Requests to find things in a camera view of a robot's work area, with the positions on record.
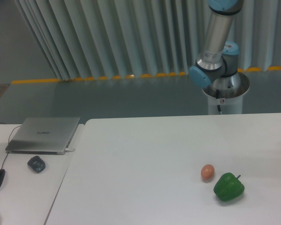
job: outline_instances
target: white vertical blinds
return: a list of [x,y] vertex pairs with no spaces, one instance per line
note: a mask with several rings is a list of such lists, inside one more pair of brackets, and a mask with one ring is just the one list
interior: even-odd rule
[[[206,0],[15,0],[59,79],[188,73],[204,44]],[[281,67],[281,0],[244,0],[228,40],[239,68]]]

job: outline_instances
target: yellow floor stripe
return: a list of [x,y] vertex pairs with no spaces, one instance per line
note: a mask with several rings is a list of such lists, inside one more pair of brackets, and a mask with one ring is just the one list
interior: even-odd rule
[[[267,70],[281,70],[281,67],[269,67]],[[246,70],[243,69],[238,69],[238,72],[252,72],[252,71],[262,71],[262,69],[258,68],[258,67],[251,67],[251,68],[247,68]],[[186,75],[185,72],[180,72],[178,73],[178,75],[180,76],[184,76]],[[161,76],[176,76],[176,73],[169,73],[169,74],[165,74],[165,73],[158,73],[155,75],[155,77],[161,77]],[[142,74],[140,75],[141,78],[146,78],[146,77],[154,77],[151,74]],[[135,78],[134,75],[127,75],[125,76],[125,79],[132,79]],[[113,76],[112,79],[122,79],[121,76],[116,75]],[[74,79],[70,79],[69,81],[93,81],[95,80],[94,77],[87,77],[85,79],[78,77],[78,78],[74,78]],[[108,80],[108,78],[106,76],[101,76],[99,77],[97,80]],[[60,80],[58,79],[38,79],[38,80],[19,80],[19,81],[12,81],[12,84],[19,84],[19,83],[49,83],[49,82],[60,82]]]
[[38,80],[19,80],[19,81],[12,81],[12,84],[15,83],[47,83],[47,82],[58,82],[59,79],[38,79]]

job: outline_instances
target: silver laptop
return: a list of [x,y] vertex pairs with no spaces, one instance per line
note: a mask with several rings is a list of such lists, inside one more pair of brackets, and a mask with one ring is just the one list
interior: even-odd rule
[[27,118],[6,147],[7,152],[64,154],[79,117]]

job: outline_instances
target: metal cylinder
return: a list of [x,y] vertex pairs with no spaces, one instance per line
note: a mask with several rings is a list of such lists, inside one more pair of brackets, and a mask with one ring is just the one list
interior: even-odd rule
[[197,58],[200,67],[215,70],[222,65],[222,50],[224,48],[233,15],[220,15],[212,11],[208,24],[205,45]]

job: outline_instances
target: green bell pepper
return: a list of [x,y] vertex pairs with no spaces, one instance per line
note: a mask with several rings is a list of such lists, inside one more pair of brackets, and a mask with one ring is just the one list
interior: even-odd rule
[[227,172],[215,184],[214,193],[221,201],[229,201],[244,192],[244,185],[232,173]]

